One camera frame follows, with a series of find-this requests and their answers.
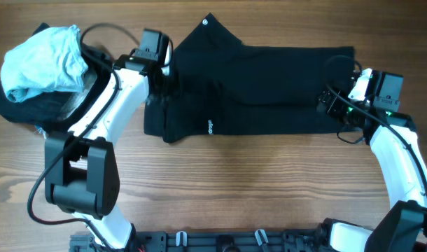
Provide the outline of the black polo shirt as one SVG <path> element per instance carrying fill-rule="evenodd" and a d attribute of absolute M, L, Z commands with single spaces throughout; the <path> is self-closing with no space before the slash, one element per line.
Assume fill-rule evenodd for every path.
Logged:
<path fill-rule="evenodd" d="M 355 50 L 243 44 L 207 15 L 174 51 L 168 99 L 149 102 L 143 130 L 174 143 L 201 134 L 327 134 L 340 124 L 317 110 L 323 79 L 345 90 Z"/>

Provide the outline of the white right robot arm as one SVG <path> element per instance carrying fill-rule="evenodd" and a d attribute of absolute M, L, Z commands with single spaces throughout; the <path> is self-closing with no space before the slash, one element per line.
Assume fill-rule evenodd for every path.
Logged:
<path fill-rule="evenodd" d="M 427 168 L 412 118 L 398 113 L 396 101 L 390 98 L 372 94 L 353 99 L 332 90 L 318 98 L 318 110 L 362 129 L 381 168 L 390 204 L 373 230 L 332 221 L 322 247 L 332 251 L 427 251 Z"/>

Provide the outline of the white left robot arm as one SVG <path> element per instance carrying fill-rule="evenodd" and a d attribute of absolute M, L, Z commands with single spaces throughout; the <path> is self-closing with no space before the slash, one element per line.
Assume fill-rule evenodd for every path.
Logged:
<path fill-rule="evenodd" d="M 91 232 L 97 251 L 137 248 L 135 227 L 116 204 L 120 190 L 114 146 L 136 109 L 162 91 L 172 55 L 152 58 L 122 55 L 88 112 L 68 132 L 53 132 L 45 142 L 41 182 L 45 199 L 71 214 Z"/>

